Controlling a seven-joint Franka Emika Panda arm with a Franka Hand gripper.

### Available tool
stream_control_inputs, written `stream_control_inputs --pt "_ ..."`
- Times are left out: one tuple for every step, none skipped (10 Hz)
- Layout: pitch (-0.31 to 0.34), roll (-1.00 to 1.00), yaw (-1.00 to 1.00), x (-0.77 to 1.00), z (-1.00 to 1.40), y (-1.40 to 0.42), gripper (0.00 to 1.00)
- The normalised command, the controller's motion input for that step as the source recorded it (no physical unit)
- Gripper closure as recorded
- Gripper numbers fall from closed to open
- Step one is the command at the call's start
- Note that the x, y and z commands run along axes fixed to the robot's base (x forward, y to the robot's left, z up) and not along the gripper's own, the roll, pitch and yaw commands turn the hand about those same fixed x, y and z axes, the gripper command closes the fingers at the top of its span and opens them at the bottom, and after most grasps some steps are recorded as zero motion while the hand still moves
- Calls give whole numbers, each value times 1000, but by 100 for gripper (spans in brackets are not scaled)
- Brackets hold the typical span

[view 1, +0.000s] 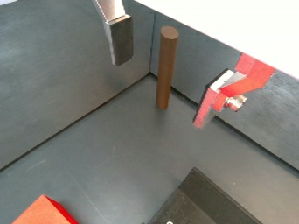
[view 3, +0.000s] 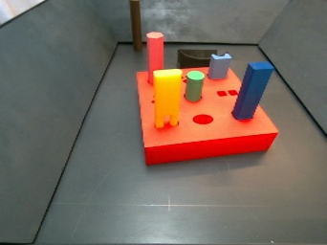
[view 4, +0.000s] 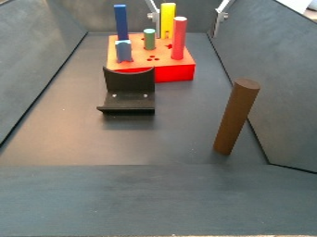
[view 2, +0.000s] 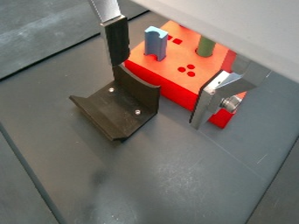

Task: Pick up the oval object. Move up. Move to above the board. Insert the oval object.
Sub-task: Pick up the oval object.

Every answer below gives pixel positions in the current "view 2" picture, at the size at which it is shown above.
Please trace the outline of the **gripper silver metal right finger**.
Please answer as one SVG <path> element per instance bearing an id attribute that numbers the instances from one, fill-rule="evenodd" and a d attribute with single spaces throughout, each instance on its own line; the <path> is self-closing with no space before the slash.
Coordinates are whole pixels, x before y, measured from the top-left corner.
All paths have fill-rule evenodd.
<path id="1" fill-rule="evenodd" d="M 219 70 L 201 88 L 190 119 L 190 124 L 195 129 L 221 109 L 234 112 L 242 102 L 238 94 L 257 88 L 271 73 L 269 68 L 242 55 L 237 56 L 231 69 L 231 73 Z"/>

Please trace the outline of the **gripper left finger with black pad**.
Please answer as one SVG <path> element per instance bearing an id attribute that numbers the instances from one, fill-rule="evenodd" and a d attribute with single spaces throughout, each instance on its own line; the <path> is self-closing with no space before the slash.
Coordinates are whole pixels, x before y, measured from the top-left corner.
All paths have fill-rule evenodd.
<path id="1" fill-rule="evenodd" d="M 101 34 L 107 41 L 113 66 L 121 65 L 130 56 L 127 17 L 122 14 L 118 0 L 89 0 L 101 25 Z"/>

